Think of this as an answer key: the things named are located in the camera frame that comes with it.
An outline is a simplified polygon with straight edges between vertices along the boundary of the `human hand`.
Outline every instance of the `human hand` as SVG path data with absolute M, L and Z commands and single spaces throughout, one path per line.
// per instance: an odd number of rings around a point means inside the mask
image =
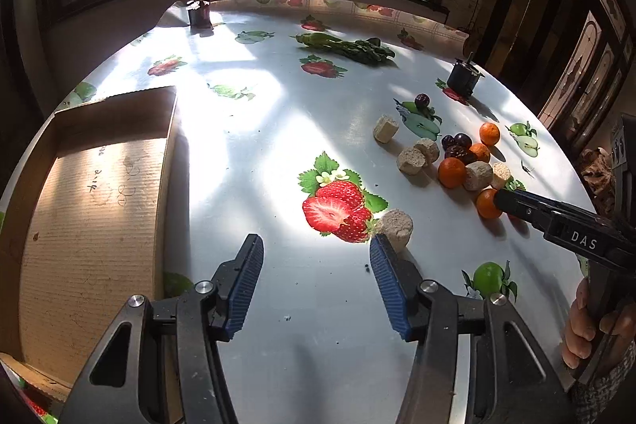
M 579 366 L 581 359 L 589 357 L 592 350 L 591 341 L 597 332 L 594 322 L 589 317 L 587 304 L 588 280 L 584 278 L 576 289 L 576 300 L 570 307 L 570 316 L 565 323 L 564 341 L 561 344 L 563 361 L 572 369 Z M 617 316 L 618 312 L 614 311 L 605 315 L 599 322 L 602 332 L 611 331 L 612 335 L 616 336 L 612 350 L 599 365 L 600 375 L 607 374 L 620 363 L 636 335 L 636 303 L 632 302 L 622 309 L 618 322 Z

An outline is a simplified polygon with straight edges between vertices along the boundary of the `round table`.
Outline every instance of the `round table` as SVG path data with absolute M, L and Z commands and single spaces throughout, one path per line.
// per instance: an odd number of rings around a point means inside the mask
M 422 277 L 463 295 L 462 269 L 472 274 L 485 261 L 510 261 L 519 286 L 516 308 L 559 365 L 560 332 L 581 279 L 575 255 L 505 215 L 482 220 L 475 194 L 441 187 L 435 167 L 417 177 L 402 174 L 396 155 L 418 138 L 402 122 L 387 145 L 371 130 L 382 114 L 400 120 L 395 99 L 426 93 L 443 121 L 438 143 L 458 132 L 478 141 L 480 125 L 495 122 L 499 158 L 528 190 L 593 211 L 570 162 L 530 110 L 488 73 L 469 106 L 436 85 L 446 81 L 461 48 L 458 32 L 395 10 L 336 2 L 338 11 L 321 1 L 213 4 L 212 22 L 222 24 L 203 32 L 153 29 L 85 79 L 94 89 L 84 85 L 64 104 L 177 86 L 182 138 L 168 200 L 166 272 L 195 282 L 210 278 L 248 233 L 262 237 L 265 261 L 244 328 L 231 343 L 219 344 L 239 421 L 386 424 L 395 420 L 405 392 L 415 343 L 391 329 L 365 268 L 368 243 L 321 236 L 301 209 L 307 194 L 298 176 L 312 170 L 322 152 L 339 169 L 357 173 L 389 208 L 412 217 L 406 255 Z M 264 9 L 270 2 L 274 6 Z M 349 41 L 380 37 L 396 54 L 394 66 L 372 68 L 290 38 L 325 27 Z M 537 131 L 536 158 L 506 130 L 526 121 Z M 463 422 L 467 354 L 462 339 L 452 422 Z

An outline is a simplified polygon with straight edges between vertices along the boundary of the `sleeve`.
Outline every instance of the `sleeve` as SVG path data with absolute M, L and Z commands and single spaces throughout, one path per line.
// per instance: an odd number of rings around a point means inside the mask
M 592 424 L 599 417 L 632 369 L 635 358 L 636 347 L 632 341 L 621 362 L 606 376 L 588 386 L 576 383 L 572 387 L 570 393 L 579 424 Z

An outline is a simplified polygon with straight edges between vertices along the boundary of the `orange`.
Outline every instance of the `orange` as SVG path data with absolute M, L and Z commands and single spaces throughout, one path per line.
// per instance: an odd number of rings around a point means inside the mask
M 485 162 L 486 164 L 491 161 L 491 151 L 485 144 L 476 142 L 469 149 L 477 155 L 477 160 Z
M 479 138 L 486 146 L 494 146 L 499 142 L 501 134 L 496 124 L 493 122 L 485 122 L 479 129 Z
M 466 166 L 454 157 L 449 157 L 440 162 L 438 178 L 441 185 L 449 189 L 455 189 L 463 184 L 466 179 Z
M 495 207 L 495 189 L 484 189 L 477 197 L 476 205 L 479 216 L 487 220 L 499 218 L 502 212 Z

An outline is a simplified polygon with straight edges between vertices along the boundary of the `tofu piece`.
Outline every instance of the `tofu piece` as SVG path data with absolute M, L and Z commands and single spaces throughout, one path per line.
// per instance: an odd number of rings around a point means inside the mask
M 397 167 L 404 174 L 417 174 L 426 165 L 426 157 L 415 148 L 404 148 L 397 156 Z
M 431 139 L 419 139 L 419 141 L 413 144 L 413 148 L 422 152 L 426 157 L 428 166 L 440 158 L 440 148 L 437 146 L 437 143 Z
M 481 190 L 492 182 L 492 168 L 490 164 L 477 161 L 466 166 L 466 179 L 463 181 L 465 190 Z
M 382 116 L 378 119 L 378 122 L 375 123 L 373 137 L 376 141 L 386 144 L 393 138 L 398 128 L 399 124 L 394 119 L 391 119 L 389 116 Z
M 400 209 L 387 211 L 375 225 L 374 234 L 384 234 L 393 249 L 400 253 L 408 245 L 413 231 L 413 220 Z
M 493 189 L 503 189 L 506 182 L 510 180 L 512 174 L 510 169 L 503 162 L 498 162 L 492 167 L 492 182 L 491 187 Z

